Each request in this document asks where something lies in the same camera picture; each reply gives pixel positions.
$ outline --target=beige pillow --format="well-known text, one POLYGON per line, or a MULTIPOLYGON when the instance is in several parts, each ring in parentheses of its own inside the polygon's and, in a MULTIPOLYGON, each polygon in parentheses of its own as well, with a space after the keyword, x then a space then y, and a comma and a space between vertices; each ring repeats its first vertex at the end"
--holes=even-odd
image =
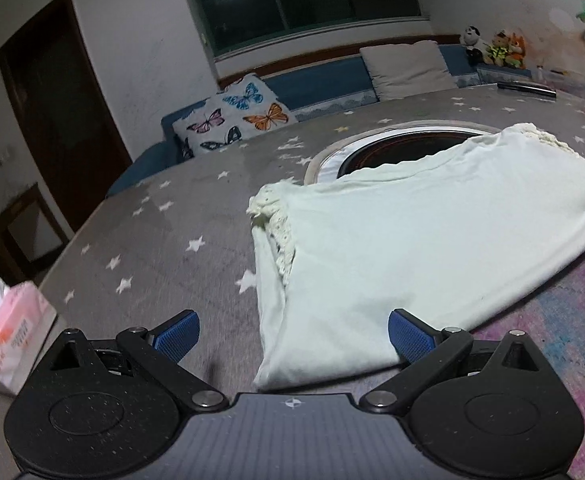
POLYGON ((436 41, 359 50, 379 101, 457 88, 436 41))

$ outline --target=stuffed panda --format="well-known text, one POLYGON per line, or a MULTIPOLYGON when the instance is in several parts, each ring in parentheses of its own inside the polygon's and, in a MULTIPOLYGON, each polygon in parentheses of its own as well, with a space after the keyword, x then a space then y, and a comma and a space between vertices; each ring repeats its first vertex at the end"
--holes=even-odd
POLYGON ((477 63, 484 61, 486 56, 486 49, 489 44, 481 39, 479 29, 477 27, 468 27, 461 35, 461 42, 466 46, 466 56, 468 56, 468 63, 475 66, 477 63))

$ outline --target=plush bear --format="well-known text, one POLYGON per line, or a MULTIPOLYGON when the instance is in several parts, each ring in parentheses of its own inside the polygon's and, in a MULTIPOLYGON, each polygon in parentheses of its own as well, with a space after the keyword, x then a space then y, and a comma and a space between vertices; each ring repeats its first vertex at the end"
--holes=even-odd
POLYGON ((526 56, 526 42, 524 37, 513 33, 509 40, 508 51, 509 54, 504 60, 506 66, 525 69, 524 57, 526 56))
POLYGON ((503 66, 506 57, 510 54, 509 46, 510 39, 506 36, 506 33, 503 30, 496 33, 493 38, 493 44, 487 48, 487 56, 484 59, 484 63, 503 66))
POLYGON ((487 48, 490 45, 481 39, 477 27, 471 26, 464 30, 461 35, 461 42, 466 46, 466 56, 468 56, 468 63, 471 66, 484 61, 487 48))

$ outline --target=tissue box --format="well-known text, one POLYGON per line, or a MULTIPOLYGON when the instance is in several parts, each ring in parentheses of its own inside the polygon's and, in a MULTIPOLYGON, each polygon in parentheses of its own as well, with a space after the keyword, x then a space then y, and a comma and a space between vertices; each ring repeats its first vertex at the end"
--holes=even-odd
POLYGON ((32 282, 0 279, 0 390, 18 394, 57 312, 32 282))

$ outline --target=blue butterfly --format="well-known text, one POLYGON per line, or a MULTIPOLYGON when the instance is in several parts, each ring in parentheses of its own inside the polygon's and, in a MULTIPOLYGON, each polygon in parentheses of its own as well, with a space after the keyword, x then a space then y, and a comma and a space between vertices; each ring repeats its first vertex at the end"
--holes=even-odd
POLYGON ((233 95, 232 97, 224 97, 223 101, 230 106, 236 106, 237 110, 248 110, 250 102, 253 101, 259 104, 264 100, 264 96, 259 93, 254 83, 248 83, 246 92, 243 96, 233 95))
POLYGON ((241 132, 237 126, 233 126, 231 129, 228 130, 228 140, 226 142, 217 142, 216 140, 206 140, 205 142, 200 143, 199 145, 204 148, 205 150, 214 151, 223 148, 233 142, 237 142, 241 140, 241 132))

